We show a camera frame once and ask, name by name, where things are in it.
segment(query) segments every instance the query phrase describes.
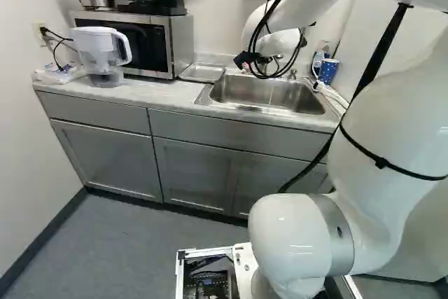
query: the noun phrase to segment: microwave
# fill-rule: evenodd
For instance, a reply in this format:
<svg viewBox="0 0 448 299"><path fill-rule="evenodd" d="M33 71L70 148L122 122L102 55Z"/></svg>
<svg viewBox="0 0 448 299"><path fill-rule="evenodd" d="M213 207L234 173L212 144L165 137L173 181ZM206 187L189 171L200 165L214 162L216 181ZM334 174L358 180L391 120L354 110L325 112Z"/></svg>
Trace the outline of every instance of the microwave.
<svg viewBox="0 0 448 299"><path fill-rule="evenodd" d="M193 16L144 15L104 11L70 12L77 27L112 27L127 36L132 61L126 75L174 80L195 57Z"/></svg>

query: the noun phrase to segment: baseboard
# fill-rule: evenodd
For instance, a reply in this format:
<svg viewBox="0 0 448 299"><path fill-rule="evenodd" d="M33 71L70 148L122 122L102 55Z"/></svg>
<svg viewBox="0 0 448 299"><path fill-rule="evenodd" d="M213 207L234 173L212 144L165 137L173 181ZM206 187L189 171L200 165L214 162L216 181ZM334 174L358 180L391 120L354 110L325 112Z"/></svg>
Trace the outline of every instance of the baseboard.
<svg viewBox="0 0 448 299"><path fill-rule="evenodd" d="M168 203L162 204L162 203L157 203L154 201L142 200L137 197L116 194L114 192L109 192L107 190L97 189L97 188L93 188L93 187L85 187L85 188L92 195L106 197L111 200L125 202L125 203L133 204L136 206L146 207L146 208L151 208L151 209L172 211L177 214L195 216L195 217L204 218L204 219L210 220L210 221L227 223L227 224L237 225L239 227L247 228L247 220L244 218L236 218L236 217L226 216L226 215L222 215L222 214L211 213L211 212L204 211L204 210L178 206L175 204L168 204Z"/></svg>
<svg viewBox="0 0 448 299"><path fill-rule="evenodd" d="M17 278L27 268L42 247L61 228L62 224L72 215L81 202L86 198L88 192L81 189L62 210L57 213L46 228L36 237L36 239L25 249L22 255L11 265L11 267L0 278L0 298L5 295L8 289L14 284Z"/></svg>

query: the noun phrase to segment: sink basin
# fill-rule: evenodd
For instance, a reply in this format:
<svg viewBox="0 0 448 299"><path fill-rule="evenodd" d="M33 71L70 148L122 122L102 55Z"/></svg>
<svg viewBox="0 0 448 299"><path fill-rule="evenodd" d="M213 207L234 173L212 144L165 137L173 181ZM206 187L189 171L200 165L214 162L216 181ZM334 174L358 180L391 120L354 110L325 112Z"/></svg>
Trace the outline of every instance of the sink basin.
<svg viewBox="0 0 448 299"><path fill-rule="evenodd" d="M209 98L233 109L274 109L310 115L326 112L305 84L279 79L260 80L252 76L223 75L210 90Z"/></svg>

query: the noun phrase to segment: microwave door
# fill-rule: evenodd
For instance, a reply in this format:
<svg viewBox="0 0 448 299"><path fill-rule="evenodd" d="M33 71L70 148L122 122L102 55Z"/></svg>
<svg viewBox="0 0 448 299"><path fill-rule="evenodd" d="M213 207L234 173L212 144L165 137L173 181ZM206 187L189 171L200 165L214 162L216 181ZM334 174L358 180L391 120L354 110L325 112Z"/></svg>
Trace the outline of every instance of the microwave door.
<svg viewBox="0 0 448 299"><path fill-rule="evenodd" d="M160 25L135 25L123 22L108 22L109 27L125 34L136 58L130 67L149 71L168 72L165 29Z"/></svg>
<svg viewBox="0 0 448 299"><path fill-rule="evenodd" d="M126 67L145 69L146 67L142 64L142 59L144 60L145 55L147 55L149 50L151 50L151 47L149 46L150 40L145 29L139 27L138 25L123 24L118 22L108 22L107 25L126 35L129 40L132 51L132 61ZM121 41L119 41L118 50L120 51L120 56L122 57L124 54L124 46L120 42Z"/></svg>

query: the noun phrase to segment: electrical outlet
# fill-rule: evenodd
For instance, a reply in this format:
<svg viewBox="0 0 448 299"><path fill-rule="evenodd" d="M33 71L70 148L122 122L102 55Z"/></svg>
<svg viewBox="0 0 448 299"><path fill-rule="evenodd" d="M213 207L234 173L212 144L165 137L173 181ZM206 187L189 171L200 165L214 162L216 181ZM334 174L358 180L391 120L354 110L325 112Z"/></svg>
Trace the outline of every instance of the electrical outlet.
<svg viewBox="0 0 448 299"><path fill-rule="evenodd" d="M46 47L47 46L47 41L43 38L43 35L41 33L41 28L42 27L46 27L46 26L47 25L43 21L33 22L34 37L36 38L37 43L41 47Z"/></svg>

